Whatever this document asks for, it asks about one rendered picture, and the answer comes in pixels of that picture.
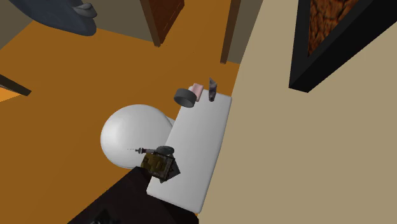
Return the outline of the brown patterned box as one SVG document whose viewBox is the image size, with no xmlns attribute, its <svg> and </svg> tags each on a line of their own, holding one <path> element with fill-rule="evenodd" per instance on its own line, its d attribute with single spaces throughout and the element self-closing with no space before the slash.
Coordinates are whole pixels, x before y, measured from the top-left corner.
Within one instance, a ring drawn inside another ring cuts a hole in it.
<svg viewBox="0 0 397 224">
<path fill-rule="evenodd" d="M 153 177 L 158 178 L 160 183 L 181 174 L 175 158 L 172 155 L 161 153 L 145 154 L 141 167 L 146 169 Z"/>
</svg>

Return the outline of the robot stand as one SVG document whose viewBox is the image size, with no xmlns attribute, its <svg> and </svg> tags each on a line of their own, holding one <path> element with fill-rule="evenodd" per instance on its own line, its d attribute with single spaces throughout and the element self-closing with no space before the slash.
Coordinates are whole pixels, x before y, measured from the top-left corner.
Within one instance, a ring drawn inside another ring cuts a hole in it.
<svg viewBox="0 0 397 224">
<path fill-rule="evenodd" d="M 148 195 L 150 180 L 133 168 L 67 224 L 199 224 L 195 213 Z"/>
</svg>

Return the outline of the grey mottled figure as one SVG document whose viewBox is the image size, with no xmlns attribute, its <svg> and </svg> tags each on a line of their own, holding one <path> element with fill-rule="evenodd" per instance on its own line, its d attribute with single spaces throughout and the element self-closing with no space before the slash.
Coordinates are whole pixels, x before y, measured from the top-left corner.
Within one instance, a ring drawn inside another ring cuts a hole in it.
<svg viewBox="0 0 397 224">
<path fill-rule="evenodd" d="M 218 84 L 212 79 L 209 78 L 209 101 L 213 102 L 215 100 L 216 97 L 216 93 L 217 93 L 217 86 Z"/>
</svg>

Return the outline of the brown door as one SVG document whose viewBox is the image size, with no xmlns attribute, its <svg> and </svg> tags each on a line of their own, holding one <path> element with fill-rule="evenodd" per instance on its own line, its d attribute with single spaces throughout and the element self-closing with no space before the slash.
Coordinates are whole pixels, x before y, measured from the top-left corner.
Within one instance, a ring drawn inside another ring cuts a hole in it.
<svg viewBox="0 0 397 224">
<path fill-rule="evenodd" d="M 185 0 L 140 0 L 152 42 L 160 47 L 185 6 Z"/>
</svg>

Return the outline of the dark grey round bowl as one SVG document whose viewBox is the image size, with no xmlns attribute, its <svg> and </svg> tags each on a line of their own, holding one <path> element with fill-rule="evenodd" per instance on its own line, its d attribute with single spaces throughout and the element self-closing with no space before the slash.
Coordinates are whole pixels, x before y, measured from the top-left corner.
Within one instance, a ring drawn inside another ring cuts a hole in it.
<svg viewBox="0 0 397 224">
<path fill-rule="evenodd" d="M 179 88 L 174 95 L 174 101 L 180 106 L 192 108 L 195 105 L 197 96 L 191 90 Z"/>
</svg>

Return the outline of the pink box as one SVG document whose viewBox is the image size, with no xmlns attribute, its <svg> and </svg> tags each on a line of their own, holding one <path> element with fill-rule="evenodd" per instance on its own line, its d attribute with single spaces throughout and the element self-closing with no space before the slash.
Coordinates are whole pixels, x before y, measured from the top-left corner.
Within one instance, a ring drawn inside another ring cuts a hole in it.
<svg viewBox="0 0 397 224">
<path fill-rule="evenodd" d="M 194 83 L 192 86 L 189 87 L 188 90 L 190 90 L 191 92 L 193 92 L 196 96 L 196 102 L 199 102 L 200 97 L 202 95 L 204 86 L 198 83 Z"/>
</svg>

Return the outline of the black framed wall picture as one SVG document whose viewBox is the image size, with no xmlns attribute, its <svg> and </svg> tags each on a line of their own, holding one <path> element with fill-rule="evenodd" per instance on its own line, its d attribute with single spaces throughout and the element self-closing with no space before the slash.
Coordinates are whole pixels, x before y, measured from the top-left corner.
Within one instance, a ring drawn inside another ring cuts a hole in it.
<svg viewBox="0 0 397 224">
<path fill-rule="evenodd" d="M 310 92 L 397 22 L 397 0 L 298 0 L 289 87 Z"/>
</svg>

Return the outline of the brown door frame post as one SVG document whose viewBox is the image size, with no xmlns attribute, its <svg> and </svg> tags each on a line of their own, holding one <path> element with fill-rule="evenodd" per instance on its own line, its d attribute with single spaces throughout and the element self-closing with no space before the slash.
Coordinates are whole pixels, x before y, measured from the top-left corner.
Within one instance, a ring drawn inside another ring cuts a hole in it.
<svg viewBox="0 0 397 224">
<path fill-rule="evenodd" d="M 228 20 L 226 23 L 225 37 L 221 51 L 220 63 L 226 64 L 230 47 L 232 44 L 233 33 L 237 23 L 237 17 L 240 9 L 241 0 L 231 0 L 230 9 L 228 12 Z"/>
</svg>

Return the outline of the black slanted board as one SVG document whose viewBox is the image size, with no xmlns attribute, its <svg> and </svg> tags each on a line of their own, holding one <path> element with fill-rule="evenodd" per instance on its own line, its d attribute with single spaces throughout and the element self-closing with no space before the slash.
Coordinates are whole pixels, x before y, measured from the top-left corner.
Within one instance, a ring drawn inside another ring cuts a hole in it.
<svg viewBox="0 0 397 224">
<path fill-rule="evenodd" d="M 0 87 L 24 96 L 28 96 L 31 93 L 31 90 L 29 90 L 28 88 L 25 88 L 24 86 L 14 82 L 13 80 L 1 74 L 0 74 Z"/>
</svg>

